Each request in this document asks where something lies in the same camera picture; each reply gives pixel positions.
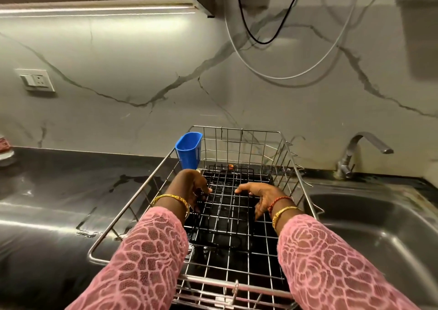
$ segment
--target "marble backsplash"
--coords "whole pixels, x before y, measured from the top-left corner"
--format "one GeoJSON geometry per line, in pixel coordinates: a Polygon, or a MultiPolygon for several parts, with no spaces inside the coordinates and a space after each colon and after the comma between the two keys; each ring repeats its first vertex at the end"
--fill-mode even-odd
{"type": "MultiPolygon", "coordinates": [[[[253,45],[235,0],[233,40],[256,69],[300,73],[336,39],[349,0],[300,0],[280,37],[253,45]]],[[[262,39],[289,0],[249,17],[262,39]]],[[[298,162],[333,169],[348,140],[370,131],[357,171],[431,175],[438,161],[438,7],[359,0],[348,33],[314,71],[270,82],[238,59],[221,16],[0,18],[0,130],[13,145],[165,156],[191,125],[280,130],[298,162]],[[46,69],[55,97],[28,94],[14,69],[46,69]]]]}

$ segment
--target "gold bangle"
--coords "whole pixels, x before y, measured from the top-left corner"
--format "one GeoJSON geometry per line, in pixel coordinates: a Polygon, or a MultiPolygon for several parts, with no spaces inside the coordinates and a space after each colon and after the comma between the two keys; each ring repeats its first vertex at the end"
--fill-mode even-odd
{"type": "Polygon", "coordinates": [[[290,209],[298,209],[296,206],[288,206],[287,208],[282,208],[280,211],[278,211],[275,215],[274,218],[272,218],[272,226],[274,227],[275,230],[277,230],[277,221],[280,218],[280,216],[283,214],[283,212],[290,210],[290,209]]]}
{"type": "Polygon", "coordinates": [[[185,219],[187,219],[187,217],[190,214],[190,206],[189,206],[189,203],[183,197],[179,197],[179,196],[176,196],[176,195],[169,195],[169,194],[160,195],[158,197],[155,197],[152,200],[151,206],[155,206],[157,200],[160,199],[160,198],[163,198],[163,197],[172,197],[172,198],[176,199],[177,201],[182,202],[184,204],[184,206],[186,207],[186,210],[187,210],[186,217],[185,217],[185,219]]]}

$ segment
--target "bracelet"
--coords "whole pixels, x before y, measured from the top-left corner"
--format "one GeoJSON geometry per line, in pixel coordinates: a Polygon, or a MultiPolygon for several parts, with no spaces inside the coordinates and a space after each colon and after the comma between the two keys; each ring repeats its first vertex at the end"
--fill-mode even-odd
{"type": "Polygon", "coordinates": [[[280,199],[286,199],[286,198],[292,200],[292,198],[290,198],[289,196],[282,196],[282,197],[278,197],[277,199],[275,199],[274,202],[272,202],[272,204],[268,207],[269,216],[272,217],[272,210],[276,202],[278,202],[280,199]]]}
{"type": "Polygon", "coordinates": [[[278,211],[276,213],[276,215],[274,215],[274,218],[272,218],[272,226],[274,227],[275,230],[277,230],[276,229],[277,228],[277,221],[278,221],[278,218],[280,218],[280,216],[282,215],[282,213],[287,211],[287,210],[293,209],[293,208],[299,210],[299,208],[297,208],[296,206],[288,206],[287,208],[282,208],[280,211],[278,211]]]}
{"type": "Polygon", "coordinates": [[[186,216],[185,216],[185,219],[187,219],[187,217],[190,214],[190,206],[189,206],[189,203],[183,197],[179,197],[179,196],[176,196],[176,195],[169,195],[169,194],[160,195],[158,197],[155,197],[152,200],[151,206],[155,206],[155,204],[158,201],[158,199],[163,198],[163,197],[172,197],[172,198],[176,199],[177,201],[182,202],[184,204],[184,206],[186,207],[186,210],[187,210],[186,216]]]}

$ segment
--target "metal wire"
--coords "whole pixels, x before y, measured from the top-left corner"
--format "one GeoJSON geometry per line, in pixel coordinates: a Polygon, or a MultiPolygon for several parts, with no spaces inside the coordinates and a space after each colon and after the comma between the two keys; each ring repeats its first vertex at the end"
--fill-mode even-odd
{"type": "MultiPolygon", "coordinates": [[[[270,183],[295,201],[305,200],[306,208],[318,219],[290,143],[278,131],[207,126],[193,126],[189,131],[204,135],[200,171],[213,192],[184,226],[189,252],[174,303],[200,309],[294,309],[297,304],[277,260],[278,238],[268,214],[254,221],[258,198],[234,193],[241,183],[270,183]]],[[[101,253],[102,242],[126,237],[144,214],[135,213],[132,206],[147,210],[180,169],[173,149],[93,244],[88,253],[92,263],[109,262],[94,255],[101,253]]]]}

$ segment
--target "cord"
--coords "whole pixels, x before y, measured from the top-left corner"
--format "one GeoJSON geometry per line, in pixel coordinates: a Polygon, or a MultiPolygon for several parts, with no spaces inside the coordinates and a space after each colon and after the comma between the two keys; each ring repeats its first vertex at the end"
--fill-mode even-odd
{"type": "Polygon", "coordinates": [[[275,38],[278,37],[278,35],[279,35],[281,29],[283,28],[284,22],[286,22],[287,17],[289,16],[290,10],[292,9],[293,4],[295,3],[295,0],[292,0],[292,2],[290,3],[290,6],[289,6],[289,8],[287,9],[286,14],[284,15],[283,20],[281,21],[280,26],[278,27],[277,32],[276,32],[275,35],[274,35],[270,40],[268,40],[267,42],[261,42],[260,40],[258,40],[257,38],[255,38],[255,37],[253,36],[253,34],[252,34],[251,31],[249,30],[249,27],[248,27],[248,25],[247,25],[247,23],[246,23],[246,20],[245,20],[244,10],[243,10],[243,7],[242,7],[242,1],[241,1],[241,0],[238,0],[238,2],[239,2],[240,15],[242,16],[242,21],[243,21],[243,23],[244,23],[245,29],[246,29],[246,31],[248,32],[248,34],[251,36],[251,38],[252,38],[256,43],[258,43],[258,44],[260,44],[260,45],[268,45],[268,44],[270,44],[271,42],[273,42],[273,41],[275,40],[275,38]]]}
{"type": "Polygon", "coordinates": [[[249,70],[251,70],[253,73],[255,73],[255,74],[257,74],[257,75],[259,75],[259,76],[261,76],[261,77],[263,77],[263,78],[267,78],[267,79],[269,79],[269,80],[291,80],[291,79],[293,79],[293,78],[297,78],[297,77],[303,76],[303,75],[307,74],[308,72],[314,70],[317,66],[320,65],[321,62],[323,62],[323,61],[326,59],[326,57],[331,53],[331,51],[337,46],[337,44],[338,44],[339,41],[341,40],[342,35],[344,34],[344,32],[345,32],[345,30],[346,30],[346,28],[347,28],[347,26],[348,26],[348,24],[349,24],[349,22],[350,22],[350,20],[351,20],[351,17],[352,17],[352,15],[353,15],[353,11],[354,11],[355,6],[356,6],[356,0],[352,0],[352,1],[351,1],[351,9],[350,9],[350,12],[349,12],[349,14],[348,14],[348,16],[347,16],[347,20],[345,21],[344,26],[342,27],[341,32],[339,33],[339,36],[337,37],[337,39],[336,39],[336,41],[333,43],[333,45],[330,47],[329,51],[328,51],[328,52],[322,57],[322,59],[321,59],[320,61],[318,61],[315,65],[313,65],[312,67],[310,67],[309,69],[303,71],[302,73],[299,73],[299,74],[297,74],[297,75],[293,75],[293,76],[287,76],[287,77],[275,77],[275,76],[265,75],[265,74],[263,74],[263,73],[258,72],[258,71],[255,70],[253,67],[251,67],[251,66],[248,64],[248,62],[246,62],[245,59],[242,57],[242,55],[240,54],[239,50],[238,50],[237,47],[236,47],[236,44],[235,44],[234,41],[233,41],[233,37],[231,36],[231,33],[230,33],[230,31],[229,31],[229,25],[228,25],[228,22],[227,22],[227,14],[225,14],[225,26],[227,27],[228,37],[229,37],[229,39],[230,39],[230,41],[231,41],[231,44],[233,45],[234,50],[236,51],[237,56],[238,56],[238,57],[240,58],[240,60],[245,64],[245,66],[247,66],[247,67],[249,68],[249,70]]]}

